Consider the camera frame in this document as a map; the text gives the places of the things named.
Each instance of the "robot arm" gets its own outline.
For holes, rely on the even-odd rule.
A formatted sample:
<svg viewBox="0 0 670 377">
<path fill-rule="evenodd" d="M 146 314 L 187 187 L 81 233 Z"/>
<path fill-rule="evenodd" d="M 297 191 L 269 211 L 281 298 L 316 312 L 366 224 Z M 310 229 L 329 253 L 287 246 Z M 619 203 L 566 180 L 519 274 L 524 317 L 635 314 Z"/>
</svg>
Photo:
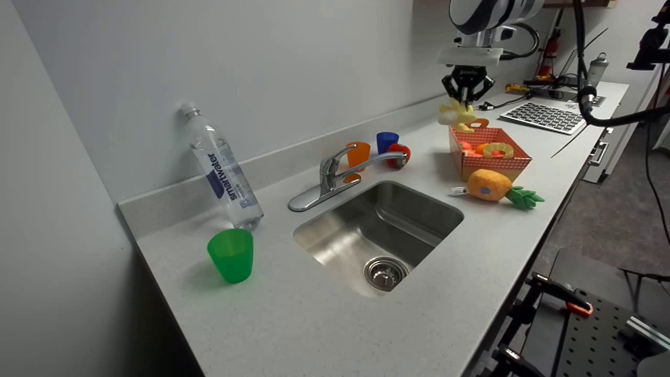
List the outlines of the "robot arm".
<svg viewBox="0 0 670 377">
<path fill-rule="evenodd" d="M 441 62 L 455 67 L 441 79 L 445 92 L 462 105 L 481 99 L 494 79 L 486 67 L 503 61 L 504 51 L 494 49 L 497 41 L 509 39 L 514 28 L 533 17 L 544 0 L 451 0 L 451 20 L 462 33 L 461 46 L 441 55 Z"/>
</svg>

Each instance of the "green cup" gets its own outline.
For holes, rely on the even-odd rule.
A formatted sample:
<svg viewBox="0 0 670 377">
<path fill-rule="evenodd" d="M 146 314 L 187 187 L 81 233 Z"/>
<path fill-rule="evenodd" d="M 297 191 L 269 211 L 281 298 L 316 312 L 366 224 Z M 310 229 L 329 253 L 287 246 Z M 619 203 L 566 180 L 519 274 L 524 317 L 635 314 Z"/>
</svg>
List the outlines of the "green cup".
<svg viewBox="0 0 670 377">
<path fill-rule="evenodd" d="M 242 229 L 217 233 L 207 242 L 209 257 L 215 271 L 230 282 L 241 282 L 252 274 L 254 237 Z"/>
</svg>

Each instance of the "blue cup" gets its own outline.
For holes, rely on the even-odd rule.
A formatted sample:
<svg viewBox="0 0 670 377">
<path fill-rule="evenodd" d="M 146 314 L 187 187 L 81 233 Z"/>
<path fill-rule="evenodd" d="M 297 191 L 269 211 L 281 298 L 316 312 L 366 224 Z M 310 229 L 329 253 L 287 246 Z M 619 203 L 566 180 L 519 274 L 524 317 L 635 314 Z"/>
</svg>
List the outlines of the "blue cup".
<svg viewBox="0 0 670 377">
<path fill-rule="evenodd" d="M 399 136 L 396 133 L 376 134 L 376 152 L 387 152 L 392 145 L 398 145 Z"/>
</svg>

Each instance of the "keyboard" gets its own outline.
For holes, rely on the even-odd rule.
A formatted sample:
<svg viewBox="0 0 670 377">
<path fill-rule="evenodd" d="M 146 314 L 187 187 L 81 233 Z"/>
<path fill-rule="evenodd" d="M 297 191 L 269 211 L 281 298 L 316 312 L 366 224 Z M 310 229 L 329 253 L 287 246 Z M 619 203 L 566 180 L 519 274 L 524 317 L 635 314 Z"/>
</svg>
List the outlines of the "keyboard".
<svg viewBox="0 0 670 377">
<path fill-rule="evenodd" d="M 501 116 L 507 121 L 560 133 L 560 134 L 576 134 L 586 125 L 577 112 L 560 108 L 550 105 L 526 102 L 514 112 Z"/>
</svg>

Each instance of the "faucet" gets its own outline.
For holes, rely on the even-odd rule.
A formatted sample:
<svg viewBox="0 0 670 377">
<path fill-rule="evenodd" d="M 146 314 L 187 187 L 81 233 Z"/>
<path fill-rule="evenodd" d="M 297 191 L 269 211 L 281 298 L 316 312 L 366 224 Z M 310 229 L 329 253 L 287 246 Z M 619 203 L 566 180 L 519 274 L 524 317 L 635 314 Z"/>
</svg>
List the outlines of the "faucet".
<svg viewBox="0 0 670 377">
<path fill-rule="evenodd" d="M 384 156 L 373 156 L 364 164 L 354 166 L 350 169 L 340 171 L 340 159 L 348 156 L 351 149 L 355 149 L 359 143 L 350 143 L 346 149 L 340 152 L 325 157 L 321 162 L 318 169 L 318 185 L 310 187 L 307 191 L 299 192 L 288 201 L 291 211 L 307 211 L 316 207 L 318 203 L 355 187 L 361 183 L 361 177 L 355 171 L 363 171 L 364 167 L 378 164 L 378 162 L 396 162 L 398 167 L 405 167 L 409 162 L 409 156 L 402 151 L 390 151 Z"/>
</svg>

